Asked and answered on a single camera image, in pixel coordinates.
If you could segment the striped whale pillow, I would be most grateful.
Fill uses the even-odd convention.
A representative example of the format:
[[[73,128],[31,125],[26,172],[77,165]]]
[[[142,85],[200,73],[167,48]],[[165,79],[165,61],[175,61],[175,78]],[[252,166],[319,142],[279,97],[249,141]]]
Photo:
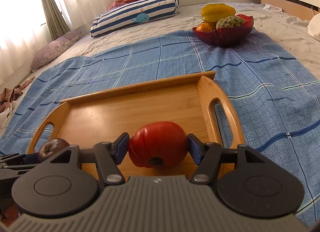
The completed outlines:
[[[178,14],[179,0],[139,0],[116,7],[96,17],[90,29],[93,38],[116,30],[148,23]]]

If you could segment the yellow starfruit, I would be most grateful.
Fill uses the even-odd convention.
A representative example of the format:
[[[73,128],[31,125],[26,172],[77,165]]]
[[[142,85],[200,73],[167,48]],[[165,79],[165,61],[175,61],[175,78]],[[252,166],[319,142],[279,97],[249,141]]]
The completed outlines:
[[[226,4],[208,4],[202,8],[201,17],[203,21],[214,23],[235,13],[235,8]]]

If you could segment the red fruit bowl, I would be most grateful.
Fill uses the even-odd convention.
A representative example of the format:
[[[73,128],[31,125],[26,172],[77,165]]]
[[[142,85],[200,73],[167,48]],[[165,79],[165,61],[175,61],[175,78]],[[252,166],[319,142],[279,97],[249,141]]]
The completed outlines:
[[[253,16],[238,15],[245,22],[238,27],[224,27],[211,32],[197,31],[192,28],[195,36],[204,43],[213,46],[230,47],[242,42],[252,31],[254,25]]]

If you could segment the red tomato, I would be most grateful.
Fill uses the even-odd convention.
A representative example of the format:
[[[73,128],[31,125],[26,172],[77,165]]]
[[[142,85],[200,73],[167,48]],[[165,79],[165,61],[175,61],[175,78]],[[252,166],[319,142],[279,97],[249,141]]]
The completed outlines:
[[[159,121],[141,127],[130,138],[129,157],[137,167],[176,166],[188,153],[185,131],[172,121]]]

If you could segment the brown clothes pile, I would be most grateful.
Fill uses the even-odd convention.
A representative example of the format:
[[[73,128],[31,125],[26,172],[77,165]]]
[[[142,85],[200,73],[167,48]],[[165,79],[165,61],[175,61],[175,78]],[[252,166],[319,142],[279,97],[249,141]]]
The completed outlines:
[[[23,90],[33,82],[35,77],[30,77],[26,79],[22,84],[16,85],[14,88],[5,88],[1,93],[1,107],[0,113],[4,112],[14,101],[16,101],[21,95],[23,95]]]

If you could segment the grey green drape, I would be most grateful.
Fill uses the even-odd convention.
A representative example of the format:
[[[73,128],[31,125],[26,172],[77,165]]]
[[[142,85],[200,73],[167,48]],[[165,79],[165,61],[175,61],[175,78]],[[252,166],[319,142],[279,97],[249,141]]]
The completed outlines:
[[[70,28],[61,15],[55,0],[41,1],[50,37],[52,40],[56,40],[57,38],[69,32]]]

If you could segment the green custard apple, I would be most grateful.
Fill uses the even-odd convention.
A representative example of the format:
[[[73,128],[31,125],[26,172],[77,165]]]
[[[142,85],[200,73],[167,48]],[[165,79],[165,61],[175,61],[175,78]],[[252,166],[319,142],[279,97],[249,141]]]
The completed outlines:
[[[226,28],[226,27],[239,27],[244,24],[245,20],[239,16],[227,16],[220,19],[216,24],[216,29]]]

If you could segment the dark purple tomato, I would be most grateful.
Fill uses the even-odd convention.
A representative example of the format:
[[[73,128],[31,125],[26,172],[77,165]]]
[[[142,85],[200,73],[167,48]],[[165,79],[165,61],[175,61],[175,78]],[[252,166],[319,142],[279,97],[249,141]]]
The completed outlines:
[[[37,153],[37,158],[39,162],[43,162],[68,146],[70,146],[70,144],[62,138],[51,139],[40,148]]]

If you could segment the blue plaid cloth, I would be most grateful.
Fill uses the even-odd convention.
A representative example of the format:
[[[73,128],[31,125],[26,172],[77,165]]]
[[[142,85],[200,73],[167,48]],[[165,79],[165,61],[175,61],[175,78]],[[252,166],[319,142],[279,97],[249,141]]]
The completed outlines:
[[[40,122],[65,98],[214,70],[240,118],[246,143],[297,176],[297,217],[319,220],[319,80],[268,35],[232,48],[177,31],[92,55],[71,55],[41,73],[1,136],[1,154],[24,153]]]

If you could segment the wooden serving tray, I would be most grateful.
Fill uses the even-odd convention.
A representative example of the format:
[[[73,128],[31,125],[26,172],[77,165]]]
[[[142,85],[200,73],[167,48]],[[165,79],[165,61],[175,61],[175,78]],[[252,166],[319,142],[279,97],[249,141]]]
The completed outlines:
[[[159,79],[77,96],[61,101],[37,128],[27,152],[32,153],[44,131],[81,149],[120,134],[134,134],[157,121],[172,121],[203,142],[222,143],[214,107],[221,105],[233,135],[231,147],[245,142],[240,120],[227,95],[214,81],[215,72]]]

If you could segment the white bedsheet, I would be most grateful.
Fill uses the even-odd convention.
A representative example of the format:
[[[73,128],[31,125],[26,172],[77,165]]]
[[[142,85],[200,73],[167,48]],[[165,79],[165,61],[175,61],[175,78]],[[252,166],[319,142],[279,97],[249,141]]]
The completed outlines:
[[[237,3],[254,18],[252,41],[279,46],[280,54],[298,59],[319,76],[319,42],[308,22],[275,6]],[[200,6],[185,6],[180,14],[118,30],[101,37],[86,35],[48,65],[31,74],[31,84],[1,113],[1,139],[13,133],[31,137],[41,121],[65,98],[155,79],[234,66],[227,50],[197,39],[192,27],[200,22]]]

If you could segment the orange in bowl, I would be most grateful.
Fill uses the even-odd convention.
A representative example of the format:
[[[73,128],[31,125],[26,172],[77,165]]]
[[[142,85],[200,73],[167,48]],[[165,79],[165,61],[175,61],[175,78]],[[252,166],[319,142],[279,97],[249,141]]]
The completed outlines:
[[[216,22],[202,22],[196,27],[199,32],[212,32],[216,29]]]

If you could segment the white cloth bundle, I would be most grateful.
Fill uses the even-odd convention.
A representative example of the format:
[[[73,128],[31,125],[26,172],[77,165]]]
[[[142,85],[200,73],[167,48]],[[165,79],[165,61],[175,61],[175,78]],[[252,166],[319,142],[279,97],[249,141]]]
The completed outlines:
[[[316,14],[311,18],[307,28],[308,34],[320,41],[320,14]]]

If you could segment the purple floral pillow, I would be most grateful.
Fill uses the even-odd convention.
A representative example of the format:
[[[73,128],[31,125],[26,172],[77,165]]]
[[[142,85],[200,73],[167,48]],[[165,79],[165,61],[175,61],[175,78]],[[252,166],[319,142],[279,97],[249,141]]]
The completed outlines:
[[[37,53],[35,53],[31,63],[30,71],[35,72],[55,60],[58,56],[75,44],[80,39],[80,35],[81,31],[67,32],[63,36],[45,45],[43,48],[37,51]]]

